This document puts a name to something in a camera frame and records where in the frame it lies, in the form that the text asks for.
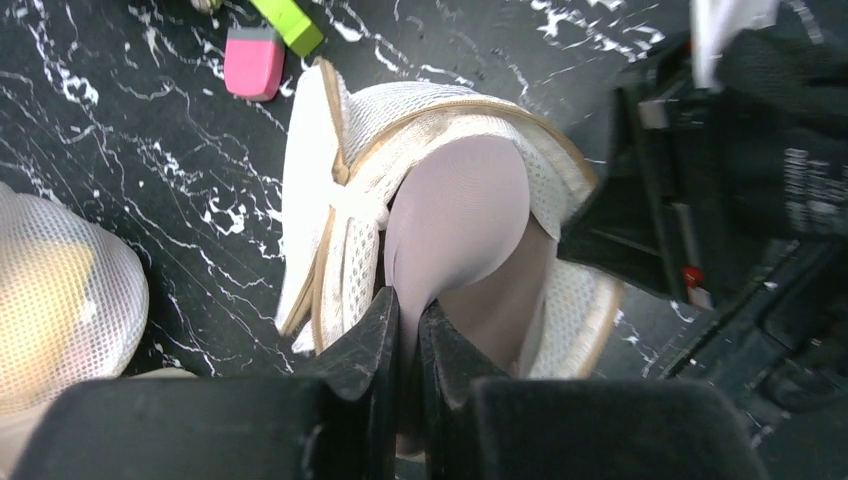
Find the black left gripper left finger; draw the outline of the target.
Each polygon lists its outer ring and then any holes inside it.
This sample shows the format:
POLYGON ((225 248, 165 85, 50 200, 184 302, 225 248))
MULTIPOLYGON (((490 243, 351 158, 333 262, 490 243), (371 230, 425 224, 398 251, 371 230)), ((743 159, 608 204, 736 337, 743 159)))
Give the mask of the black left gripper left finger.
POLYGON ((399 305, 361 321, 290 376, 121 378, 48 409, 17 479, 391 479, 399 305))

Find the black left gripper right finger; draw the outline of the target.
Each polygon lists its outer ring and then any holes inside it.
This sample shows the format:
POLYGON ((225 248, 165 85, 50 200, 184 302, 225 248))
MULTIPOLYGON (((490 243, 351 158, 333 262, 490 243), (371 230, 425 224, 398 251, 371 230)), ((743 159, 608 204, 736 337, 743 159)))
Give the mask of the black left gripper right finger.
POLYGON ((741 419, 679 380, 518 380, 438 304, 419 325, 432 479, 763 479, 741 419))

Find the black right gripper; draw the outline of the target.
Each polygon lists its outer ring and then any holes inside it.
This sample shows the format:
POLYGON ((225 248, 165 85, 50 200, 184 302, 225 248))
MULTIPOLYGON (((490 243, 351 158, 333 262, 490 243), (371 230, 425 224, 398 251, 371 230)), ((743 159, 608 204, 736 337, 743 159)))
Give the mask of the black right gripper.
POLYGON ((562 230, 561 259, 713 309, 777 239, 847 234, 847 51, 745 30, 695 85, 676 37, 622 70, 607 173, 562 230))

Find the beige mauve bra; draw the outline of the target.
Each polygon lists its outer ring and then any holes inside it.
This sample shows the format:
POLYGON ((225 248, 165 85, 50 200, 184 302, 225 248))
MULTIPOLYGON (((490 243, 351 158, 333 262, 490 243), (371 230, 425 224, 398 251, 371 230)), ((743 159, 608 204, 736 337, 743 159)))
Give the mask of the beige mauve bra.
POLYGON ((475 136, 427 155, 402 181, 383 253, 400 307, 397 453, 424 448, 420 320, 438 302, 496 366, 527 374, 538 354, 555 240, 530 211, 525 164, 508 140, 475 136))

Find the beige-trimmed white mesh laundry bag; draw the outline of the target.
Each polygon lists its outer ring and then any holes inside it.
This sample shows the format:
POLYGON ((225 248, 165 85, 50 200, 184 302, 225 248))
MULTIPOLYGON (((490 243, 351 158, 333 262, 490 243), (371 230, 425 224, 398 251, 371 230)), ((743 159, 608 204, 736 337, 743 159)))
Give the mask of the beige-trimmed white mesh laundry bag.
POLYGON ((400 81, 352 92, 322 57, 303 71, 285 148, 285 278, 275 317, 295 351, 321 353, 359 322, 374 296, 379 235, 401 182, 437 148, 478 136, 517 148, 531 213, 561 240, 597 177, 543 119, 455 84, 400 81))

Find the blue-trimmed white mesh laundry bag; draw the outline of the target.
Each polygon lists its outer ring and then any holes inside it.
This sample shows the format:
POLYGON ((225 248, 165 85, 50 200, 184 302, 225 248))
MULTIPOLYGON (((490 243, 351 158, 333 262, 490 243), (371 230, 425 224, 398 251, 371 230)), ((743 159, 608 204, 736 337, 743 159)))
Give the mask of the blue-trimmed white mesh laundry bag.
POLYGON ((46 199, 1 187, 1 412, 124 372, 149 308, 120 238, 46 199))

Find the cream plastic laundry basket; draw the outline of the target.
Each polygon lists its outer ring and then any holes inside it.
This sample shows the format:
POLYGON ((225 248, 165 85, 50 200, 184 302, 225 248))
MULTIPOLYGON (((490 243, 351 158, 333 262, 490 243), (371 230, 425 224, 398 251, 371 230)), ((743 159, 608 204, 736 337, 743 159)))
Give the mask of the cream plastic laundry basket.
POLYGON ((227 415, 230 386, 176 368, 75 384, 45 407, 2 418, 3 446, 18 423, 28 430, 1 471, 7 479, 238 479, 289 470, 357 478, 367 468, 357 453, 321 463, 329 447, 357 441, 346 426, 321 419, 321 408, 308 408, 307 442, 295 447, 305 467, 288 459, 253 465, 250 454, 229 443, 253 428, 251 418, 227 415))

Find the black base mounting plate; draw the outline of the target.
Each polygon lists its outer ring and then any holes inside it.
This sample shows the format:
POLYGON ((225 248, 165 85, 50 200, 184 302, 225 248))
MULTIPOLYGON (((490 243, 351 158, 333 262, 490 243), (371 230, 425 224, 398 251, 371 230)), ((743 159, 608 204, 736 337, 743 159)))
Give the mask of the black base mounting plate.
POLYGON ((846 244, 773 242, 741 289, 697 315, 642 375, 720 390, 754 444, 795 420, 798 432, 846 445, 846 244))

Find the pink block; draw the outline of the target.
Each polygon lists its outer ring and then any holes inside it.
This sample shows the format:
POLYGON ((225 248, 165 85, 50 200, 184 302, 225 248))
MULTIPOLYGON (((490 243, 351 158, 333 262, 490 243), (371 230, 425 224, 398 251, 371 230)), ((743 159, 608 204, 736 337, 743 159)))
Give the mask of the pink block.
POLYGON ((250 101, 274 98, 281 85, 285 46, 271 27, 230 27, 224 50, 227 91, 250 101))

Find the green block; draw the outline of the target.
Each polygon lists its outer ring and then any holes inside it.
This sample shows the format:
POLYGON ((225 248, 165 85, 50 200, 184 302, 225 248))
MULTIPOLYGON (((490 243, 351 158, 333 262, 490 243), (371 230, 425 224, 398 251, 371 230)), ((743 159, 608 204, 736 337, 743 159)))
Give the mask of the green block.
POLYGON ((307 57, 323 42, 322 32, 294 0, 251 0, 251 4, 298 56, 307 57))

